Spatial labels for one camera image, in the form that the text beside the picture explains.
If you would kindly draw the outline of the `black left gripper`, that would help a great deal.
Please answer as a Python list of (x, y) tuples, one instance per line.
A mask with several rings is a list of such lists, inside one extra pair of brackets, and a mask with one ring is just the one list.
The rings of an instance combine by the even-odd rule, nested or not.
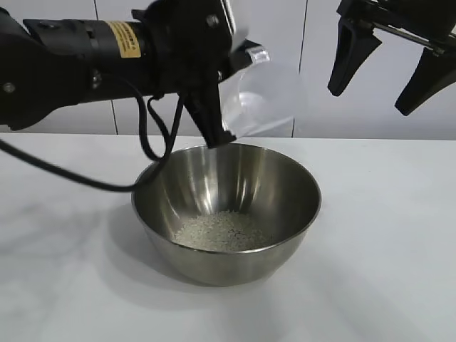
[(185, 108), (206, 146), (234, 142), (236, 136), (223, 127), (218, 84), (200, 86), (217, 78), (227, 59), (228, 76), (258, 63), (264, 47), (247, 39), (231, 53), (234, 39), (223, 1), (154, 1), (135, 9), (133, 18), (152, 46), (152, 84), (158, 93), (197, 88), (187, 94)]

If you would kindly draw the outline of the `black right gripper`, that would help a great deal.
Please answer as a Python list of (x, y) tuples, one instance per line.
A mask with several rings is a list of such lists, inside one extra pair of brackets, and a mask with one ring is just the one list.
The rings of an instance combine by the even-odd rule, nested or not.
[(427, 41), (419, 63), (395, 103), (408, 116), (426, 100), (455, 83), (455, 2), (449, 1), (341, 1), (336, 57), (328, 82), (332, 95), (341, 95), (357, 70), (381, 45), (373, 27), (403, 29)]

